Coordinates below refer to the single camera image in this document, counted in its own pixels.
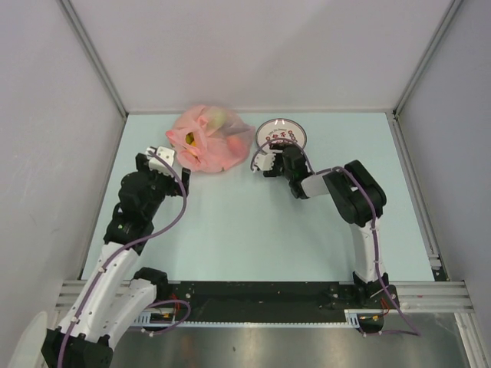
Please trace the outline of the white printed plate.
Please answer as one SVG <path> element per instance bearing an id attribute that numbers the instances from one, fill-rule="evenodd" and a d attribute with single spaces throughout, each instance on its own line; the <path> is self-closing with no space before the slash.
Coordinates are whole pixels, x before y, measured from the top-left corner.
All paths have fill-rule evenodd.
<path id="1" fill-rule="evenodd" d="M 275 140 L 275 144 L 291 140 L 297 143 L 301 148 L 305 148 L 307 134 L 304 128 L 294 120 L 275 118 L 265 121 L 259 126 L 255 133 L 257 147 L 262 146 L 270 140 Z"/>

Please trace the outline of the pink plastic bag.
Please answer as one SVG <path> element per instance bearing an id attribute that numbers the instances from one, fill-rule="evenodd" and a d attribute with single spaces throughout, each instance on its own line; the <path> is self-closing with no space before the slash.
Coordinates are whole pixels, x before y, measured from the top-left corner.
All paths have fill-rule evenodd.
<path id="1" fill-rule="evenodd" d="M 214 110 L 224 109 L 227 121 L 214 129 L 210 118 Z M 185 136 L 193 133 L 196 147 L 187 149 Z M 228 149 L 228 136 L 237 136 L 247 145 L 249 152 L 244 157 L 234 156 Z M 255 127 L 245 123 L 235 112 L 222 107 L 198 105 L 189 108 L 177 118 L 166 138 L 176 151 L 181 166 L 193 172 L 220 173 L 243 163 L 250 154 L 255 140 Z"/>

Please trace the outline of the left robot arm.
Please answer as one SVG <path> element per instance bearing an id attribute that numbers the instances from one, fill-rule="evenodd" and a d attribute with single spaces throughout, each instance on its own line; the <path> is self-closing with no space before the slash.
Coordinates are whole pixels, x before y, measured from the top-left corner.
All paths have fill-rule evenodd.
<path id="1" fill-rule="evenodd" d="M 167 196 L 185 199 L 190 171 L 173 169 L 175 152 L 148 147 L 136 156 L 136 171 L 125 175 L 97 265 L 76 301 L 53 330 L 41 353 L 49 367 L 109 367 L 121 337 L 147 308 L 169 306 L 170 329 L 191 313 L 189 302 L 173 296 L 165 272 L 141 268 L 122 296 L 117 291 L 146 243 L 164 233 L 153 217 Z"/>

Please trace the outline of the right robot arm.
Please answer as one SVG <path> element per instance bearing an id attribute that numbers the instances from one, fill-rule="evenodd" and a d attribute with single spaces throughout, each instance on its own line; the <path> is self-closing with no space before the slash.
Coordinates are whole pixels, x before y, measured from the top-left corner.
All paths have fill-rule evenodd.
<path id="1" fill-rule="evenodd" d="M 286 178 L 297 199 L 329 195 L 341 218 L 350 225 L 355 301 L 362 307 L 375 305 L 387 310 L 394 306 L 396 296 L 389 290 L 380 246 L 380 218 L 387 197 L 377 181 L 358 160 L 316 172 L 297 143 L 274 139 L 266 146 L 254 154 L 250 164 L 253 172 Z"/>

